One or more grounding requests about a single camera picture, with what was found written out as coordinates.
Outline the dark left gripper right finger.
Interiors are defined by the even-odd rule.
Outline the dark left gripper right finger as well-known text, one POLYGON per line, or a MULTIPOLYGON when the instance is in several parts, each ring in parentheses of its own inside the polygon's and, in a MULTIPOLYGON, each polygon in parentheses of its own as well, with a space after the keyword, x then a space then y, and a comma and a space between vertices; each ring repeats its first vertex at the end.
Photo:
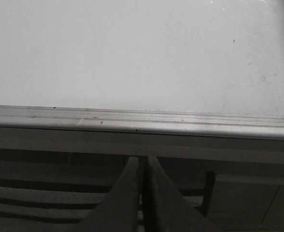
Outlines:
POLYGON ((219 232, 190 206, 156 157, 148 157, 143 173, 143 220, 146 232, 219 232))

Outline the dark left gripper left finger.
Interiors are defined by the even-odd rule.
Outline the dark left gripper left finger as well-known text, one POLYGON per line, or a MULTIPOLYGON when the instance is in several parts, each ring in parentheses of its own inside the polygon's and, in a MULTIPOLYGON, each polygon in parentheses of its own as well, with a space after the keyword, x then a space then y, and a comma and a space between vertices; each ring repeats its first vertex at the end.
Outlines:
POLYGON ((140 169, 137 157, 129 158, 112 190, 84 220, 76 232, 135 232, 140 195, 140 169))

